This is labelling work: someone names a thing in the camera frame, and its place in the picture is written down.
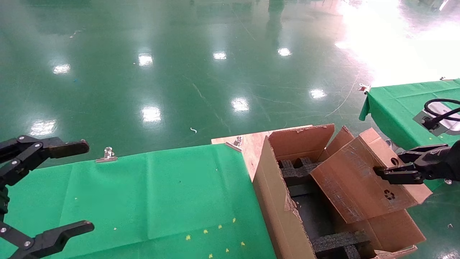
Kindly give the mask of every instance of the cardboard box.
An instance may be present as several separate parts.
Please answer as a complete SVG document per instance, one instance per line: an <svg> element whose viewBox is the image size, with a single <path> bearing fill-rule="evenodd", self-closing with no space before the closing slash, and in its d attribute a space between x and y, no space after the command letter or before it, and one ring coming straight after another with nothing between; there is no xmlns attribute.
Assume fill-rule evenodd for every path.
<svg viewBox="0 0 460 259"><path fill-rule="evenodd" d="M334 147L311 175L347 223L400 211L421 204L431 195L424 184L391 185L375 174L374 166L395 166L392 159L396 164L404 163L374 129L354 139L342 132L339 137L351 141L339 150Z"/></svg>
<svg viewBox="0 0 460 259"><path fill-rule="evenodd" d="M300 157L308 157L312 162L323 161L314 170L314 178L337 208L337 215L340 214L335 217L336 232L364 230L372 246L367 258L398 258L415 251L415 244L425 237L404 208L421 203L431 192L424 185L386 186L375 173L362 173L368 172L366 168L386 165L392 157L397 158L391 149L381 145L384 141L377 138L373 130L354 138L343 127L327 145L333 134L334 125L328 124L243 136L243 156L252 167L248 170L254 175L254 189L278 259L316 258L277 162ZM213 140L213 143L229 140L232 143L234 139ZM354 153L352 157L347 154L350 151ZM347 180L348 176L356 179ZM379 187L381 196L377 191L374 195L372 189L359 186L367 182ZM362 195L370 193L370 198L362 199L355 189L361 189ZM396 199L392 195L391 200L385 197L387 189ZM378 200L377 204L370 204L373 199Z"/></svg>

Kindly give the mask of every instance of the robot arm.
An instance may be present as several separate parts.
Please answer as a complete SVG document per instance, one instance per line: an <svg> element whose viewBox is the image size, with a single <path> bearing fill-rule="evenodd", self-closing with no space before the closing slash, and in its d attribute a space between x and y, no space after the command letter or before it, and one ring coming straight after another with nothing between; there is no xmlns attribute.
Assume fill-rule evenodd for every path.
<svg viewBox="0 0 460 259"><path fill-rule="evenodd" d="M423 180L460 181L460 141L416 147L398 154L405 163L390 168L375 167L375 173L390 184L422 184Z"/></svg>
<svg viewBox="0 0 460 259"><path fill-rule="evenodd" d="M77 235L94 230L89 221L80 221L47 230L32 238L3 222L8 213L8 189L37 168L48 158L62 158L89 151L84 140L63 142L59 138L35 139L20 136L0 142L0 238L18 247L10 259L37 259L61 252L67 241Z"/></svg>

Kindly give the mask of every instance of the metal bracket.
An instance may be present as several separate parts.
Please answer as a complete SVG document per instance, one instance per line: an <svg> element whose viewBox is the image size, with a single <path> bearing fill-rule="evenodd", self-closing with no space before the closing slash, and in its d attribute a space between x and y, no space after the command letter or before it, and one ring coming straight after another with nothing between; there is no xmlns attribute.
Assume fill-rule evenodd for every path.
<svg viewBox="0 0 460 259"><path fill-rule="evenodd" d="M116 161L118 157L115 156L115 153L112 151L111 147L106 147L104 149L104 157L96 159L96 163L104 163L104 162L111 162Z"/></svg>
<svg viewBox="0 0 460 259"><path fill-rule="evenodd" d="M449 107L445 106L444 104L437 103L437 102L430 103L428 107L432 109L434 112L439 113L439 114L444 114L452 110ZM436 116L430 114L429 112L425 111L425 109L423 109L421 112L419 112L419 114L417 114L414 117L414 121L416 121L418 124L424 127L423 123L425 123L427 119L431 119L434 117ZM460 115L453 114L451 115L451 117L460 118ZM460 135L460 122L444 119L440 121L438 124L436 124L436 126L433 129L427 129L427 130L435 136L439 136L442 133L446 133L448 135Z"/></svg>
<svg viewBox="0 0 460 259"><path fill-rule="evenodd" d="M232 149L238 151L238 152L243 151L243 149L240 147L243 144L243 137L242 136L236 137L236 139L233 142L233 144L228 142L228 141L225 144L227 146L231 147Z"/></svg>

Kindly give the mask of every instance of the scratch on floor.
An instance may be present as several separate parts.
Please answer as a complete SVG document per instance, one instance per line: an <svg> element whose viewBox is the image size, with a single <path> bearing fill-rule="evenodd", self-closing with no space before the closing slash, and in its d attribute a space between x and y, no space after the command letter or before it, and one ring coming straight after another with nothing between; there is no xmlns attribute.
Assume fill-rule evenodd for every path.
<svg viewBox="0 0 460 259"><path fill-rule="evenodd" d="M192 84L193 88L195 88L195 90L198 92L198 94L200 95L201 99L203 100L203 102L210 108L210 110L214 113L214 115L216 116L216 118L222 123L222 125L226 126L227 129L229 130L229 133L231 134L231 130L230 130L230 126L225 123L225 121L219 117L219 115L217 115L217 112L216 110L214 110L213 106L206 100L206 98L201 94L200 90L198 89L198 87L195 85L195 83L193 83L192 80L190 80L190 78L186 77L185 75L182 75L184 78L186 78L187 80L190 81L190 83Z"/></svg>
<svg viewBox="0 0 460 259"><path fill-rule="evenodd" d="M253 94L253 96L256 97L256 98L263 99L263 100L267 100L267 101L271 101L271 102L276 102L276 103L289 103L289 104L292 104L292 102L275 101L275 100L272 100L272 99L267 99L267 98L264 98L264 97L257 96L257 95L255 95L255 94Z"/></svg>
<svg viewBox="0 0 460 259"><path fill-rule="evenodd" d="M265 118L267 118L268 121L271 122L270 115L268 115L268 113L265 110L264 106L260 103L260 101L257 98L256 98L256 101L257 101L257 104L259 104L259 106L262 108L262 111L264 112Z"/></svg>
<svg viewBox="0 0 460 259"><path fill-rule="evenodd" d="M333 113L336 112L338 109L340 109L340 107L342 107L342 105L346 102L346 100L347 100L348 97L350 96L351 91L353 90L353 88L354 88L355 85L356 85L356 82L358 82L358 78L359 78L360 74L361 74L361 68L359 69L358 74L356 75L355 81L354 81L353 84L351 85L350 91L348 92L348 95L345 97L345 100L342 102L341 105L339 105L339 107L337 107L333 112L331 112L330 114L326 115L325 117L327 117L327 116L333 114Z"/></svg>
<svg viewBox="0 0 460 259"><path fill-rule="evenodd" d="M236 18L238 19L238 21L240 21L240 23L241 23L241 25L243 26L243 28L247 31L247 33L249 34L249 36L251 36L251 38L252 38L253 40L256 40L256 39L254 38L254 36L253 36L253 35L249 32L249 30L246 28L246 26L244 26L243 22L242 22L241 19L238 17L238 15L236 14L235 10L233 10L233 7L231 8L231 10L232 10L233 14L236 16Z"/></svg>
<svg viewBox="0 0 460 259"><path fill-rule="evenodd" d="M256 84L256 83L241 83L241 84L249 84L249 85L263 86L263 87L273 87L273 88L282 88L282 89L306 90L305 88L298 88L298 87L270 86L270 85Z"/></svg>

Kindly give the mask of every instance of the open cardboard box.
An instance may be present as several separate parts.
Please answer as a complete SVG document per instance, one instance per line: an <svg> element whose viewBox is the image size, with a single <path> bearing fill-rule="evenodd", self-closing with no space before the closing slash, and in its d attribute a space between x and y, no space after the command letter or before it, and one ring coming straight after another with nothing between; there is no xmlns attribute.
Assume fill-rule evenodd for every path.
<svg viewBox="0 0 460 259"><path fill-rule="evenodd" d="M398 158L373 129L355 138L343 127L330 141L333 134L328 124L243 136L243 157L278 259L316 258L277 162L300 157L322 162L311 175L340 215L336 232L364 230L374 251L364 257L392 259L415 251L425 237L405 208L431 191L424 184L390 185L374 173L374 166L393 166L391 159Z"/></svg>

